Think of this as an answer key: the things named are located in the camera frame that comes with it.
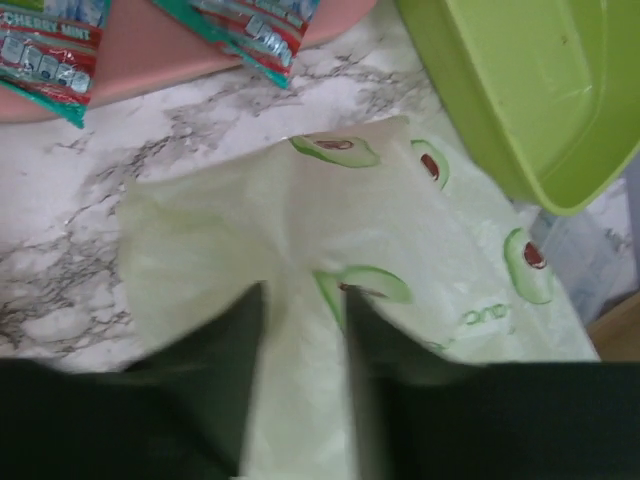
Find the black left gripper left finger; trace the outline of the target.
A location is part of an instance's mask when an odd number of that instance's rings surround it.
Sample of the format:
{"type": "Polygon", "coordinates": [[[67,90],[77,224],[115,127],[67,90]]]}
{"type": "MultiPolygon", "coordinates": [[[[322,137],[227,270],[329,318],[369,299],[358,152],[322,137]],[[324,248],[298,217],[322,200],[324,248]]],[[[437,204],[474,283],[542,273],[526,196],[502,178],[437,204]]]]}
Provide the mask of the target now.
{"type": "Polygon", "coordinates": [[[1,363],[5,479],[230,479],[240,472],[264,290],[120,371],[1,363]]]}

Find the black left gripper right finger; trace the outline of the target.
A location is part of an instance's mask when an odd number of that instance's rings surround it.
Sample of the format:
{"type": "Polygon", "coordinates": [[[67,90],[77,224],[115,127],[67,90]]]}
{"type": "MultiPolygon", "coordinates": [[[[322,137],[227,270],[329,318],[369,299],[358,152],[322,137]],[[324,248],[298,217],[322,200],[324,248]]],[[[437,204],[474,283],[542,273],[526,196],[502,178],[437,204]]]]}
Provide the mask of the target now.
{"type": "Polygon", "coordinates": [[[635,362],[449,360],[344,294],[361,479],[635,479],[635,362]]]}

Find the avocado print plastic bag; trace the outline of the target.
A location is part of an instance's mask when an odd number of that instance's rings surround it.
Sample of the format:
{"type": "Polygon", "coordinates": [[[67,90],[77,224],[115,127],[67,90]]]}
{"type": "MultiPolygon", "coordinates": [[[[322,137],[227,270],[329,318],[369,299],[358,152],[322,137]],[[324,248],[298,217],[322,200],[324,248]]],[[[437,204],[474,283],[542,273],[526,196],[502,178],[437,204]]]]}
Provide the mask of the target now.
{"type": "Polygon", "coordinates": [[[267,285],[244,479],[355,477],[348,286],[459,360],[597,357],[501,191],[403,116],[132,182],[117,218],[120,275],[149,347],[267,285]]]}

